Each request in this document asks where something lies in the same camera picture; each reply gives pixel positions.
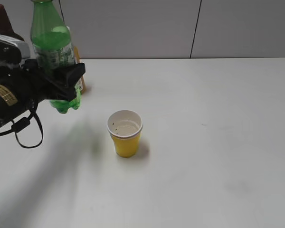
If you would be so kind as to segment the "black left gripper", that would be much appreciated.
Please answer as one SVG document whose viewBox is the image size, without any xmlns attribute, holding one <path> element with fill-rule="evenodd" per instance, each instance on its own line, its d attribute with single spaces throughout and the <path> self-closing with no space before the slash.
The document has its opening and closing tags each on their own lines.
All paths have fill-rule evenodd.
<svg viewBox="0 0 285 228">
<path fill-rule="evenodd" d="M 9 66 L 0 61 L 0 85 L 6 87 L 17 99 L 10 108 L 13 112 L 25 112 L 32 104 L 43 100 L 72 101 L 76 98 L 75 85 L 81 73 L 78 65 L 59 67 L 53 71 L 54 79 L 38 66 L 37 60 L 27 59 L 23 65 Z"/>
</svg>

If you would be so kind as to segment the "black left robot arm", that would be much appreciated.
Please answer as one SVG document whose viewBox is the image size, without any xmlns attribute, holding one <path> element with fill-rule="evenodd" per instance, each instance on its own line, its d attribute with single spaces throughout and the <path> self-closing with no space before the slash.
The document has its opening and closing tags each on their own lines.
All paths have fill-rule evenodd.
<svg viewBox="0 0 285 228">
<path fill-rule="evenodd" d="M 46 74 L 35 59 L 13 69 L 0 66 L 0 128 L 43 100 L 72 101 L 85 72 L 84 63 L 78 63 Z"/>
</svg>

